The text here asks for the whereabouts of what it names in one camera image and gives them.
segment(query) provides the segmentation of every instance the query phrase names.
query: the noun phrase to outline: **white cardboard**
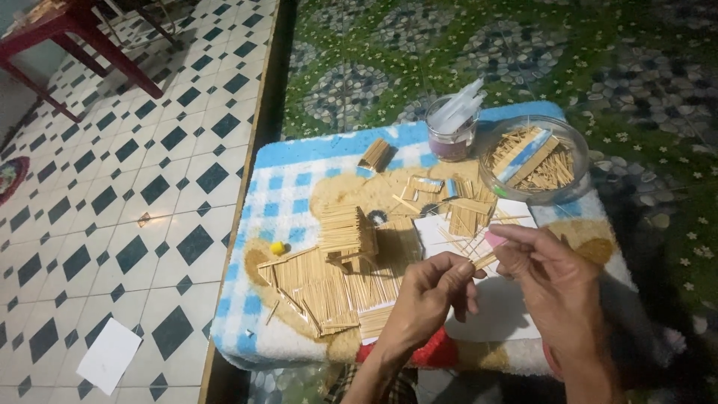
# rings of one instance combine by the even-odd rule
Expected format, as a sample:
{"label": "white cardboard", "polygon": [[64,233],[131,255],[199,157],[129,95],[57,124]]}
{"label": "white cardboard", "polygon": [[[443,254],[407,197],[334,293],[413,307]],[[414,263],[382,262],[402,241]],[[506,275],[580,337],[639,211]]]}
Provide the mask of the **white cardboard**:
{"label": "white cardboard", "polygon": [[[531,217],[528,206],[523,202],[499,199],[497,208],[508,216],[529,216],[528,218],[517,220],[523,226],[536,227],[536,222]],[[447,219],[444,218],[444,215],[439,215],[414,221],[414,226],[419,233],[419,239],[424,245],[425,259],[444,251],[462,254],[439,233],[439,227],[449,230]],[[491,251],[491,246],[486,241],[476,245],[476,242],[481,239],[482,236],[478,236],[474,243],[471,244],[472,248],[476,247],[477,252],[476,255],[471,256],[474,260]],[[523,294],[518,283],[506,280],[498,275],[495,272],[497,266],[498,262],[489,265],[486,278],[482,280],[474,279],[474,284],[476,284],[478,291],[477,303],[479,306],[479,313],[476,316],[468,313],[466,323],[460,323],[454,318],[453,311],[449,312],[444,327],[451,338],[463,341],[487,342],[541,337],[539,330],[536,329],[536,325],[533,323],[533,319],[526,310]]]}
{"label": "white cardboard", "polygon": [[141,342],[142,338],[110,318],[80,362],[77,374],[112,395]]}

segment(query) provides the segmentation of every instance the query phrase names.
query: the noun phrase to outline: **red rug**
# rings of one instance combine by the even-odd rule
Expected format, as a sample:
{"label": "red rug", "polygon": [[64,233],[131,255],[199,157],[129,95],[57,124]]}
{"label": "red rug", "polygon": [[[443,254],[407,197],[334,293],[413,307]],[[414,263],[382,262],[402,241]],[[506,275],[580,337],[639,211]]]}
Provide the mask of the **red rug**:
{"label": "red rug", "polygon": [[0,165],[0,206],[7,202],[25,179],[30,167],[30,158],[21,156]]}

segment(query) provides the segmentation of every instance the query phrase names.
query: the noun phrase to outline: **green floral mat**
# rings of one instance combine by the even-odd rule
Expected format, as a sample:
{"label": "green floral mat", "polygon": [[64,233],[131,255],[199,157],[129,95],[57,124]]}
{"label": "green floral mat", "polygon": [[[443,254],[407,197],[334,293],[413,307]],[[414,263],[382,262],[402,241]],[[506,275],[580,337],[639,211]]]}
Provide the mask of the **green floral mat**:
{"label": "green floral mat", "polygon": [[423,119],[478,76],[486,107],[557,103],[649,314],[686,336],[676,379],[718,397],[717,30],[695,0],[301,1],[282,138]]}

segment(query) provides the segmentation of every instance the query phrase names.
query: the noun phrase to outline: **forearm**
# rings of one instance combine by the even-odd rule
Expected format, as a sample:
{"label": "forearm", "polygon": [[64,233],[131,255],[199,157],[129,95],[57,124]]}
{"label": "forearm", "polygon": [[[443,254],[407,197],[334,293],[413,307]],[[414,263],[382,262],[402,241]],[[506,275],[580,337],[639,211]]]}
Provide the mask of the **forearm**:
{"label": "forearm", "polygon": [[625,402],[613,360],[608,354],[564,360],[561,373],[568,404],[619,404]]}
{"label": "forearm", "polygon": [[392,352],[377,344],[354,376],[342,404],[378,403],[386,386],[407,360],[403,352]]}

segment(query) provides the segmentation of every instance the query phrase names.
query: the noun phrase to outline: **red plastic chair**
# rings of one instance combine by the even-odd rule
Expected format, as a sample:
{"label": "red plastic chair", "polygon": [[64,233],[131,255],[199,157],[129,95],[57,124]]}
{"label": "red plastic chair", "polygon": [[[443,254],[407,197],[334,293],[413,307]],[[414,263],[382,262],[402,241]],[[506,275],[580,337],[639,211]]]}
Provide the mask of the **red plastic chair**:
{"label": "red plastic chair", "polygon": [[70,113],[65,105],[54,100],[44,88],[33,83],[10,62],[10,58],[18,52],[37,45],[44,40],[52,40],[100,77],[106,77],[108,75],[107,70],[67,36],[68,32],[72,32],[85,40],[110,64],[137,83],[150,96],[155,99],[161,98],[162,90],[97,28],[100,21],[91,11],[93,0],[66,1],[66,5],[59,9],[49,10],[36,22],[16,28],[10,35],[0,40],[0,68],[30,87],[42,99],[65,116],[74,122],[80,122],[81,119]]}

